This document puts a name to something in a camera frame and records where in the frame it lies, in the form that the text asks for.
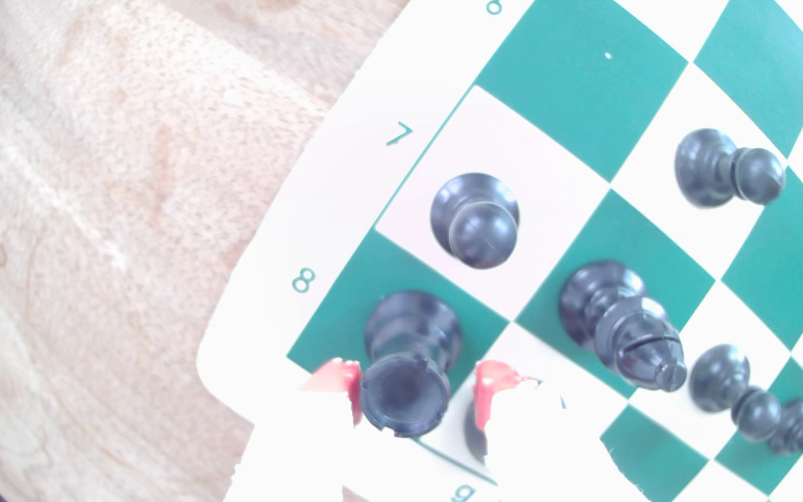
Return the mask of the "white gripper finger with red pad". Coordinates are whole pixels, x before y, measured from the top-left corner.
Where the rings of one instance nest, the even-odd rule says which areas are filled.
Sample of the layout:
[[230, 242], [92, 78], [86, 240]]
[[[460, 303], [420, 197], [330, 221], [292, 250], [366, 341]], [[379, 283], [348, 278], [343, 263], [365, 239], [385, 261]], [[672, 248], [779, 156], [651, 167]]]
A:
[[555, 378], [499, 360], [474, 369], [475, 424], [501, 501], [645, 501], [619, 470], [586, 414], [565, 403]]
[[332, 358], [254, 426], [224, 501], [343, 501], [362, 369]]

